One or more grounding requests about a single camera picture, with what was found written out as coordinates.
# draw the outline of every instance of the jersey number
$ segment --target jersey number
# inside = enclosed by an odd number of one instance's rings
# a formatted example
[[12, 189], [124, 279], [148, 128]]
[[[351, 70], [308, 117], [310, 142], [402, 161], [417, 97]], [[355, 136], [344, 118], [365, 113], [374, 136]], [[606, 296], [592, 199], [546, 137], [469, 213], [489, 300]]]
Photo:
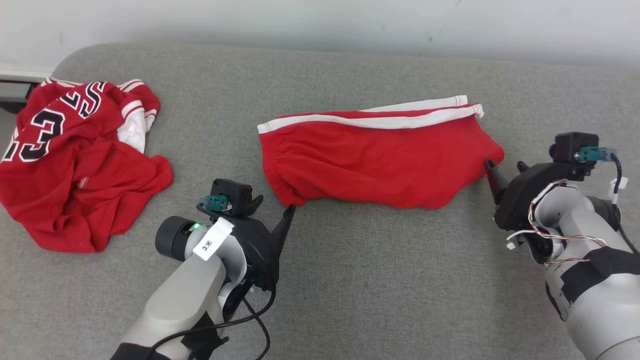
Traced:
[[[31, 119], [31, 125], [41, 127], [37, 143], [23, 143], [20, 148], [20, 159], [25, 163], [36, 161], [49, 153], [51, 139], [62, 134], [65, 116], [57, 111], [44, 109]], [[3, 161], [11, 161], [18, 151], [20, 143], [12, 141], [4, 155]]]

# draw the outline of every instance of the folded red shorts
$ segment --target folded red shorts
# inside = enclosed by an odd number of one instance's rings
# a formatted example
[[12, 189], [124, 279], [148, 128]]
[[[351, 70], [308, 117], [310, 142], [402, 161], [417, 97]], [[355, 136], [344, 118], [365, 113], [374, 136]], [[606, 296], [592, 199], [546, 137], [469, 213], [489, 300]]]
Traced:
[[287, 115], [258, 125], [264, 174], [280, 202], [334, 198], [438, 209], [504, 151], [459, 95], [360, 111]]

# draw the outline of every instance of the red clothing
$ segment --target red clothing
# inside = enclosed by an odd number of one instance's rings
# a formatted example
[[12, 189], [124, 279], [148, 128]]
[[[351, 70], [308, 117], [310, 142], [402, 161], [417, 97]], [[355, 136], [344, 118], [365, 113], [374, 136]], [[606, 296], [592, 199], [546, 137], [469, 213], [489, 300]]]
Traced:
[[504, 151], [465, 96], [362, 111], [288, 115], [258, 126], [264, 173], [280, 202], [334, 198], [437, 209]]
[[173, 182], [167, 159], [118, 140], [125, 119], [146, 111], [152, 122], [159, 110], [151, 90], [136, 84], [48, 79], [18, 114], [0, 163], [0, 202], [43, 249], [104, 250]]

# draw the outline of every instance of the robotic arm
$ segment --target robotic arm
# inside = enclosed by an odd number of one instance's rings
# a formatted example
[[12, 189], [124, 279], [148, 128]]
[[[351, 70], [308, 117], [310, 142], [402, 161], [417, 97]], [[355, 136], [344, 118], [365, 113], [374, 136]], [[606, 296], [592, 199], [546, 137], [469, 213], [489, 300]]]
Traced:
[[[149, 298], [111, 360], [208, 360], [228, 340], [222, 338], [224, 327], [258, 319], [271, 307], [295, 207], [269, 232], [249, 217], [262, 202], [262, 196], [252, 200], [251, 192], [251, 186], [216, 179], [211, 195], [197, 206], [213, 226], [181, 217], [160, 225], [156, 249], [183, 263]], [[230, 321], [252, 286], [271, 292], [267, 306]]]
[[[557, 135], [549, 153], [552, 163], [518, 162], [510, 182], [486, 162], [495, 223], [516, 231], [509, 249], [526, 242], [545, 266], [549, 301], [587, 360], [640, 359], [640, 256], [620, 225], [620, 162], [586, 133]], [[617, 164], [612, 200], [583, 196], [568, 183], [583, 181], [597, 161]]]

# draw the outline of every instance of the gray table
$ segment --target gray table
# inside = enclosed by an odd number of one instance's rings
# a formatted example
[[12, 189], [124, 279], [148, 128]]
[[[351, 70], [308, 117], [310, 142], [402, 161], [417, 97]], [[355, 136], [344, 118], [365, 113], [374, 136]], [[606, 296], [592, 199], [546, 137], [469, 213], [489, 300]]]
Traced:
[[[100, 254], [39, 249], [0, 211], [0, 352], [3, 359], [108, 359], [147, 298], [178, 267], [154, 248], [170, 215], [205, 220], [194, 201], [215, 177], [264, 194], [256, 216], [283, 210], [261, 168], [255, 126], [308, 111], [357, 110], [467, 94], [482, 127], [515, 162], [548, 161], [557, 133], [585, 131], [620, 151], [631, 179], [621, 199], [627, 232], [640, 233], [640, 76], [560, 67], [205, 47], [127, 44], [83, 49], [57, 78], [143, 79], [162, 110], [147, 154], [175, 176], [132, 229]], [[604, 197], [613, 165], [583, 186]], [[271, 359], [580, 359], [544, 292], [543, 269], [509, 253], [492, 222], [484, 180], [438, 211], [313, 200], [299, 208], [282, 252], [278, 297], [264, 316]], [[248, 297], [255, 307], [267, 293]], [[239, 315], [247, 315], [242, 308]], [[217, 359], [252, 359], [255, 322], [227, 331]]]

